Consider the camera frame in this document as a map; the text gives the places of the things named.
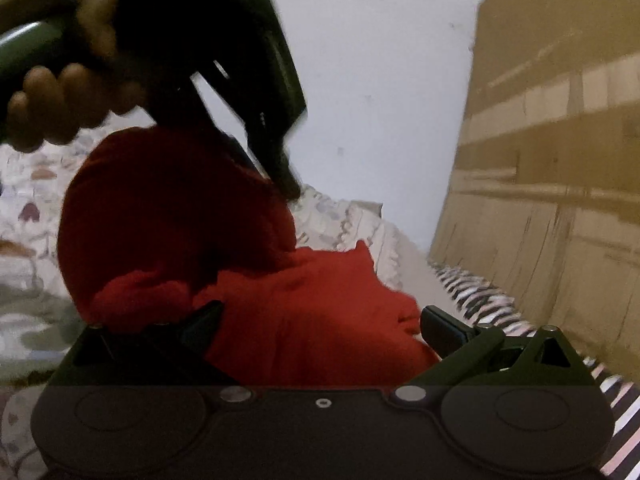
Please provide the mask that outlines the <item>person's left hand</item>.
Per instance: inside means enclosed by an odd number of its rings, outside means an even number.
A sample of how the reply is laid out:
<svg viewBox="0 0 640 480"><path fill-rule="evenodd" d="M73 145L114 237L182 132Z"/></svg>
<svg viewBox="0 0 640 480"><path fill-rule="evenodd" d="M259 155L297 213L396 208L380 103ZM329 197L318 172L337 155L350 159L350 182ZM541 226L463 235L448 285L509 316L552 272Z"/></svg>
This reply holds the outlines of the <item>person's left hand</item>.
<svg viewBox="0 0 640 480"><path fill-rule="evenodd" d="M144 103L141 84L106 80L99 64L114 62L116 34L111 18L117 0L1 0L1 30L62 18L72 22L78 46L29 66L12 94L1 102L1 140L31 153L44 142L70 143L82 128L94 128L108 114L127 114Z"/></svg>

